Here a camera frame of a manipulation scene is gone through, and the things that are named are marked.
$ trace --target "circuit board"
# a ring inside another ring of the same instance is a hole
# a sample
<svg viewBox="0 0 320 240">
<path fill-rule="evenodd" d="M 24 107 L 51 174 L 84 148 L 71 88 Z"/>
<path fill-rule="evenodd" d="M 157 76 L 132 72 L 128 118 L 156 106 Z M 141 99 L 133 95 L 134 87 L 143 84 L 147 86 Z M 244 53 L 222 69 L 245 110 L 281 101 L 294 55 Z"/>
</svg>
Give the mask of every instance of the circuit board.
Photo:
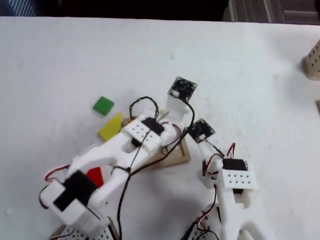
<svg viewBox="0 0 320 240">
<path fill-rule="evenodd" d="M 216 131 L 203 119 L 196 121 L 189 130 L 190 136 L 198 144 L 213 135 Z"/>
<path fill-rule="evenodd" d="M 177 76 L 173 85 L 169 89 L 168 95 L 188 102 L 194 93 L 197 84 Z"/>
</svg>

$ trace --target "green block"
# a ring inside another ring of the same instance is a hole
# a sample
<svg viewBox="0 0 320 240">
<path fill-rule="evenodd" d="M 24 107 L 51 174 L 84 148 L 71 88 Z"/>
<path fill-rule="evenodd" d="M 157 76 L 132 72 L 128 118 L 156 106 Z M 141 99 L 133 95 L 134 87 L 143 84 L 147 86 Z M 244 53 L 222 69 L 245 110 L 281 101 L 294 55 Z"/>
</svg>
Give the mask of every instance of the green block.
<svg viewBox="0 0 320 240">
<path fill-rule="evenodd" d="M 96 104 L 93 106 L 93 109 L 98 113 L 106 116 L 110 110 L 113 108 L 115 103 L 104 96 L 100 97 Z"/>
</svg>

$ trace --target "cable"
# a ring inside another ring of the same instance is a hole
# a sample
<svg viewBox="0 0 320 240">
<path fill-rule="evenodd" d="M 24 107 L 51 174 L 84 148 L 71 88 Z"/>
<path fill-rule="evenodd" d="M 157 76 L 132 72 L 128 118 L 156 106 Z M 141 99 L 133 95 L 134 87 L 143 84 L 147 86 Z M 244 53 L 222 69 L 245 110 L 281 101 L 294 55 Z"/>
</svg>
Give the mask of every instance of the cable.
<svg viewBox="0 0 320 240">
<path fill-rule="evenodd" d="M 153 100 L 151 97 L 149 96 L 143 96 L 138 98 L 136 101 L 134 101 L 130 106 L 129 106 L 129 114 L 130 114 L 130 119 L 133 120 L 134 116 L 132 115 L 132 108 L 134 107 L 135 104 L 137 104 L 138 102 L 142 101 L 143 99 L 149 99 L 155 106 L 155 113 L 154 113 L 154 119 L 157 119 L 157 117 L 159 116 L 159 107 L 158 104 L 156 103 L 155 100 Z"/>
<path fill-rule="evenodd" d="M 152 166 L 152 165 L 155 165 L 155 164 L 163 161 L 164 159 L 166 159 L 166 157 L 168 157 L 168 155 L 175 150 L 175 148 L 181 143 L 181 141 L 184 139 L 184 137 L 187 135 L 187 133 L 191 130 L 192 125 L 194 124 L 194 121 L 195 121 L 195 111 L 194 111 L 193 107 L 192 107 L 188 102 L 186 102 L 186 101 L 183 101 L 183 102 L 184 102 L 184 103 L 190 108 L 190 110 L 192 111 L 192 119 L 191 119 L 191 122 L 190 122 L 190 125 L 188 126 L 188 128 L 187 128 L 187 129 L 184 129 L 184 130 L 182 131 L 182 134 L 181 134 L 179 140 L 173 145 L 173 147 L 168 151 L 168 153 L 167 153 L 165 156 L 163 156 L 163 157 L 161 157 L 161 158 L 159 158 L 159 159 L 157 159 L 157 160 L 155 160 L 155 161 L 152 161 L 152 162 L 150 162 L 150 163 L 148 163 L 148 164 L 145 164 L 145 165 L 139 167 L 137 170 L 135 170 L 135 171 L 132 172 L 132 174 L 131 174 L 132 176 L 135 175 L 135 174 L 137 174 L 137 173 L 139 173 L 140 171 L 142 171 L 142 170 L 144 170 L 144 169 L 146 169 L 146 168 L 148 168 L 148 167 L 150 167 L 150 166 Z"/>
<path fill-rule="evenodd" d="M 217 148 L 215 145 L 213 145 L 211 142 L 209 142 L 207 139 L 205 139 L 204 141 L 206 141 L 208 144 L 210 144 L 218 153 L 220 153 L 222 156 L 225 156 L 224 153 L 219 150 L 219 148 Z"/>
<path fill-rule="evenodd" d="M 234 158 L 234 157 L 235 157 L 235 148 L 236 148 L 236 143 L 233 142 L 233 143 L 231 144 L 228 152 L 226 153 L 226 156 L 229 157 L 229 154 L 230 154 L 230 152 L 231 152 L 231 150 L 232 150 L 232 158 Z"/>
<path fill-rule="evenodd" d="M 203 233 L 201 233 L 199 236 L 197 236 L 195 240 L 199 240 L 199 239 L 201 238 L 201 236 L 203 236 L 203 235 L 205 235 L 205 234 L 207 234 L 207 233 L 212 233 L 212 234 L 214 234 L 214 236 L 216 237 L 216 239 L 219 240 L 217 234 L 216 234 L 214 231 L 211 231 L 211 230 L 208 230 L 208 229 L 205 230 Z"/>
<path fill-rule="evenodd" d="M 168 123 L 169 123 L 169 122 L 165 121 L 165 122 L 161 123 L 161 125 L 163 125 L 163 124 L 168 124 Z M 181 137 L 181 134 L 182 134 L 181 129 L 180 129 L 177 125 L 175 125 L 174 123 L 172 123 L 172 125 L 175 127 L 176 130 L 178 130 L 178 131 L 177 131 L 177 132 L 179 132 L 179 133 L 178 133 L 178 137 L 177 137 L 175 140 L 173 140 L 171 143 L 169 143 L 169 144 L 167 144 L 167 145 L 165 145 L 165 146 L 163 146 L 163 147 L 161 148 L 160 152 L 161 152 L 163 155 L 166 155 L 166 153 L 164 153 L 164 149 L 166 149 L 166 152 L 168 153 L 168 147 L 169 147 L 171 144 L 174 144 L 176 141 L 178 141 L 179 138 Z"/>
<path fill-rule="evenodd" d="M 44 180 L 47 182 L 47 183 L 51 183 L 53 181 L 53 179 L 55 179 L 54 177 L 50 177 L 53 173 L 57 172 L 57 171 L 60 171 L 60 170 L 63 170 L 63 169 L 67 169 L 68 167 L 70 167 L 70 164 L 68 165 L 63 165 L 63 166 L 60 166 L 60 167 L 57 167 L 53 170 L 51 170 L 50 172 L 48 172 L 45 176 L 44 176 Z"/>
<path fill-rule="evenodd" d="M 198 221 L 198 223 L 197 223 L 197 225 L 196 225 L 198 230 L 203 231 L 203 229 L 200 228 L 200 223 L 201 223 L 201 221 L 212 211 L 212 209 L 214 209 L 214 206 L 215 206 L 215 204 L 216 204 L 216 200 L 217 200 L 217 186 L 214 185 L 214 200 L 213 200 L 212 206 L 209 208 L 208 211 L 205 211 L 205 212 L 202 214 L 202 216 L 199 217 L 199 221 Z"/>
<path fill-rule="evenodd" d="M 216 234 L 214 231 L 200 228 L 201 221 L 214 209 L 215 204 L 216 204 L 216 200 L 217 200 L 217 186 L 214 185 L 214 200 L 213 200 L 212 206 L 209 208 L 209 210 L 206 211 L 206 212 L 204 212 L 204 213 L 202 214 L 202 216 L 199 217 L 199 220 L 198 220 L 198 223 L 197 223 L 196 226 L 197 226 L 197 229 L 198 229 L 199 231 L 202 231 L 203 233 L 200 234 L 196 239 L 200 239 L 200 236 L 204 235 L 205 233 L 212 233 L 212 234 L 214 234 L 214 236 L 216 237 L 216 239 L 219 240 L 217 234 Z"/>
<path fill-rule="evenodd" d="M 72 232 L 69 232 L 68 234 L 65 234 L 65 235 L 52 236 L 52 237 L 50 237 L 48 240 L 56 240 L 56 239 L 59 239 L 59 238 L 68 237 L 68 236 L 70 236 L 71 234 L 73 234 L 74 232 L 75 232 L 75 229 L 73 229 Z"/>
<path fill-rule="evenodd" d="M 151 131 L 151 129 L 145 134 L 140 146 L 138 147 L 138 149 L 137 149 L 137 151 L 136 151 L 136 153 L 135 153 L 135 155 L 133 157 L 133 160 L 132 160 L 132 162 L 130 164 L 130 167 L 128 169 L 128 177 L 127 177 L 127 179 L 125 181 L 125 184 L 124 184 L 124 187 L 123 187 L 123 190 L 122 190 L 122 193 L 121 193 L 121 197 L 120 197 L 120 200 L 119 200 L 118 209 L 117 209 L 117 213 L 116 213 L 116 220 L 118 222 L 118 228 L 119 228 L 119 240 L 122 240 L 122 226 L 121 226 L 121 219 L 120 219 L 121 207 L 122 207 L 122 203 L 123 203 L 124 198 L 125 198 L 125 194 L 126 194 L 126 191 L 127 191 L 127 188 L 128 188 L 129 181 L 130 181 L 131 176 L 132 176 L 131 167 L 134 164 L 134 162 L 135 162 L 135 160 L 136 160 L 136 158 L 138 156 L 138 153 L 139 153 L 139 151 L 140 151 L 145 139 L 147 138 L 147 135 L 150 133 L 150 131 Z"/>
<path fill-rule="evenodd" d="M 40 203 L 41 207 L 42 207 L 43 209 L 46 209 L 46 210 L 47 210 L 49 207 L 44 204 L 44 202 L 43 202 L 43 201 L 41 200 L 41 198 L 40 198 L 40 195 L 41 195 L 41 193 L 46 189 L 46 187 L 48 187 L 48 186 L 49 186 L 49 185 L 46 185 L 44 188 L 42 188 L 41 191 L 39 192 L 39 195 L 38 195 L 38 200 L 39 200 L 39 203 Z"/>
<path fill-rule="evenodd" d="M 132 119 L 132 107 L 134 106 L 134 104 L 136 104 L 137 102 L 141 101 L 142 99 L 149 99 L 149 100 L 151 100 L 152 102 L 154 102 L 154 105 L 155 105 L 154 119 L 156 120 L 157 117 L 158 117 L 158 115 L 159 115 L 158 105 L 157 105 L 157 103 L 156 103 L 152 98 L 147 97 L 147 96 L 146 96 L 146 97 L 141 97 L 141 98 L 139 98 L 139 99 L 136 100 L 133 104 L 130 105 L 130 107 L 129 107 L 130 118 Z M 192 119 L 191 119 L 191 122 L 190 122 L 189 127 L 188 127 L 187 129 L 183 130 L 183 132 L 181 133 L 179 139 L 178 139 L 177 142 L 173 145 L 173 147 L 168 151 L 168 153 L 167 153 L 165 156 L 163 156 L 163 157 L 161 157 L 161 158 L 159 158 L 159 159 L 157 159 L 157 160 L 155 160 L 155 161 L 153 161 L 153 162 L 150 162 L 150 163 L 148 163 L 148 164 L 145 164 L 145 165 L 139 167 L 138 169 L 136 169 L 136 170 L 133 171 L 133 172 L 131 172 L 131 168 L 128 169 L 128 173 L 129 173 L 129 174 L 128 174 L 128 178 L 127 178 L 126 181 L 125 181 L 125 184 L 124 184 L 124 187 L 123 187 L 121 196 L 120 196 L 119 204 L 118 204 L 117 214 L 116 214 L 116 218 L 117 218 L 117 221 L 118 221 L 118 228 L 119 228 L 119 240 L 122 240 L 122 235 L 123 235 L 123 234 L 122 234 L 121 219 L 120 219 L 120 216 L 121 216 L 121 207 L 122 207 L 123 200 L 124 200 L 124 197 L 125 197 L 125 194 L 126 194 L 126 191 L 127 191 L 127 188 L 128 188 L 128 184 L 129 184 L 129 181 L 130 181 L 131 177 L 132 177 L 133 175 L 139 173 L 140 171 L 142 171 L 142 170 L 144 170 L 144 169 L 146 169 L 146 168 L 148 168 L 148 167 L 150 167 L 150 166 L 152 166 L 152 165 L 154 165 L 154 164 L 157 164 L 157 163 L 161 162 L 161 161 L 164 160 L 166 157 L 168 157 L 168 155 L 169 155 L 171 152 L 173 152 L 173 151 L 175 150 L 175 148 L 181 143 L 181 141 L 184 139 L 184 137 L 187 135 L 188 131 L 192 128 L 192 125 L 194 124 L 195 111 L 194 111 L 194 109 L 192 108 L 192 106 L 191 106 L 188 102 L 185 102 L 185 101 L 183 101 L 183 102 L 184 102 L 184 103 L 190 108 L 190 110 L 192 111 Z M 135 154 L 135 156 L 134 156 L 134 158 L 133 158 L 130 166 L 132 166 L 133 162 L 135 161 L 135 159 L 136 159 L 136 157 L 137 157 L 137 155 L 138 155 L 138 153 L 139 153 L 139 150 L 141 149 L 141 146 L 143 145 L 143 142 L 144 142 L 144 140 L 146 139 L 146 136 L 148 135 L 148 133 L 147 133 L 147 134 L 145 135 L 145 137 L 143 138 L 143 140 L 142 140 L 142 142 L 141 142 L 141 145 L 139 146 L 139 148 L 138 148 L 138 150 L 137 150 L 137 152 L 136 152 L 136 154 Z"/>
<path fill-rule="evenodd" d="M 213 154 L 213 155 L 210 157 L 208 163 L 207 163 L 206 166 L 205 166 L 205 171 L 207 171 L 207 170 L 209 169 L 209 167 L 210 167 L 210 165 L 211 165 L 211 162 L 212 162 L 212 159 L 213 159 L 214 156 L 219 156 L 219 157 L 222 158 L 222 159 L 224 158 L 220 153 L 215 153 L 215 154 Z"/>
</svg>

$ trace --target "white table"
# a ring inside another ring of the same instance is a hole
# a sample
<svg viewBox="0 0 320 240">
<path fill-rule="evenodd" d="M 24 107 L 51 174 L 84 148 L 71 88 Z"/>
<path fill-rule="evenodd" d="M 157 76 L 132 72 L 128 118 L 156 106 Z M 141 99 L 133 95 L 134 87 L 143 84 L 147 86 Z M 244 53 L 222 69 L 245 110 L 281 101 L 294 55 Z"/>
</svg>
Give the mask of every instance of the white table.
<svg viewBox="0 0 320 240">
<path fill-rule="evenodd" d="M 45 172 L 99 142 L 98 129 L 138 97 L 164 107 L 176 76 L 198 83 L 190 103 L 216 130 L 210 140 L 223 150 L 235 141 L 236 156 L 254 162 L 276 239 L 319 238 L 320 82 L 300 60 L 320 27 L 2 17 L 0 33 L 1 238 L 46 239 L 60 222 L 37 200 Z M 99 96 L 116 103 L 107 117 L 92 111 Z M 187 142 L 189 164 L 130 182 L 125 240 L 180 239 L 212 202 Z"/>
</svg>

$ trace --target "yellow block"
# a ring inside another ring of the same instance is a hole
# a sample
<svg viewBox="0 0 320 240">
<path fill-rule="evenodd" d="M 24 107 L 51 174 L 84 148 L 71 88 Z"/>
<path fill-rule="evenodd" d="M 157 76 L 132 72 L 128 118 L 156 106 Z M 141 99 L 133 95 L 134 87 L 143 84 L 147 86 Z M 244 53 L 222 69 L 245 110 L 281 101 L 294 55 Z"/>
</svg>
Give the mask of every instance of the yellow block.
<svg viewBox="0 0 320 240">
<path fill-rule="evenodd" d="M 117 135 L 121 130 L 122 113 L 119 112 L 113 117 L 103 128 L 101 128 L 98 134 L 103 140 L 108 141 L 113 136 Z"/>
</svg>

